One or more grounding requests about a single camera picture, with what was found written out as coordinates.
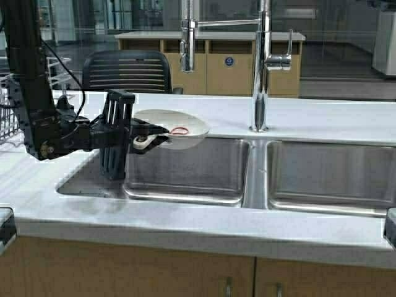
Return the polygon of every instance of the stainless steel sink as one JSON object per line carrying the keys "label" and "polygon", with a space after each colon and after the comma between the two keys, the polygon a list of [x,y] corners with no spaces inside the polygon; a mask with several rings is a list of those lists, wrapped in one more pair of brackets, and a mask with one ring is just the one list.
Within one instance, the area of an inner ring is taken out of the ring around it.
{"label": "stainless steel sink", "polygon": [[241,206],[246,193],[249,142],[207,138],[188,150],[156,148],[129,155],[124,182],[100,174],[95,157],[63,184],[65,195]]}
{"label": "stainless steel sink", "polygon": [[396,148],[273,141],[269,208],[384,217],[396,206]]}

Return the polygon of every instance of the white plate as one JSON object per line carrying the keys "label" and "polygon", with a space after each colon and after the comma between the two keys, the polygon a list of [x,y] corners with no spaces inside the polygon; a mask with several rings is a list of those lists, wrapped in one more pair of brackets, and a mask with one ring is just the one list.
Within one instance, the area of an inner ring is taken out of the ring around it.
{"label": "white plate", "polygon": [[187,135],[171,135],[169,143],[161,145],[164,149],[171,150],[186,150],[196,146],[209,133],[209,127],[205,122],[199,118],[187,113],[181,113],[173,110],[142,110],[134,115],[135,118],[146,121],[150,124],[164,127],[172,131],[176,127],[187,128],[189,133]]}

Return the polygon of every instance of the dish rack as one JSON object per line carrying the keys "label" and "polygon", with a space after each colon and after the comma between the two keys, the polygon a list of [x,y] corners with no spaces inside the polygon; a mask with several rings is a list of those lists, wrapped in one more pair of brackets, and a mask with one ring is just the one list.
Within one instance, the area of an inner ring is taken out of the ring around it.
{"label": "dish rack", "polygon": [[[61,58],[64,64],[70,63],[71,59]],[[0,86],[7,80],[9,68],[7,58],[0,57]],[[60,86],[63,94],[66,94],[67,83],[72,77],[61,67],[56,58],[47,57],[48,82],[53,90],[55,86]],[[7,91],[0,87],[0,105],[9,105]],[[19,123],[12,109],[0,106],[0,145],[7,142],[12,136],[19,133]]]}
{"label": "dish rack", "polygon": [[[7,79],[7,77],[0,77],[0,85]],[[9,105],[7,92],[0,88],[0,104]],[[0,145],[7,142],[7,140],[19,132],[18,120],[12,109],[3,108],[0,106]]]}

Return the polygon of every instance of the chrome faucet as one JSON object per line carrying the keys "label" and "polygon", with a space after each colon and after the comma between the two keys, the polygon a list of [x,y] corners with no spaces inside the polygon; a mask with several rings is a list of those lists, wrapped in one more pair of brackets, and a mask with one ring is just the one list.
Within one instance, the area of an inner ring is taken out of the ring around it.
{"label": "chrome faucet", "polygon": [[289,71],[293,48],[293,31],[289,32],[289,44],[286,54],[271,54],[272,15],[271,0],[259,1],[259,18],[252,20],[225,20],[198,22],[194,19],[194,0],[182,1],[182,40],[180,42],[181,70],[194,71],[194,53],[196,31],[199,27],[218,27],[226,25],[257,24],[256,65],[252,96],[252,126],[255,132],[265,132],[267,127],[267,100],[269,97],[269,72],[273,70]]}

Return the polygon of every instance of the black office chair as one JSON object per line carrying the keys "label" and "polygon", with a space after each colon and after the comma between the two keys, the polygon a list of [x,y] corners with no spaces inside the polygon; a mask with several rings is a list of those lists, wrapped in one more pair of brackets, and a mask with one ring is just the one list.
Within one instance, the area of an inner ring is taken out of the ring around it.
{"label": "black office chair", "polygon": [[101,51],[93,53],[82,72],[84,90],[124,89],[137,93],[182,94],[172,90],[166,57],[158,51]]}

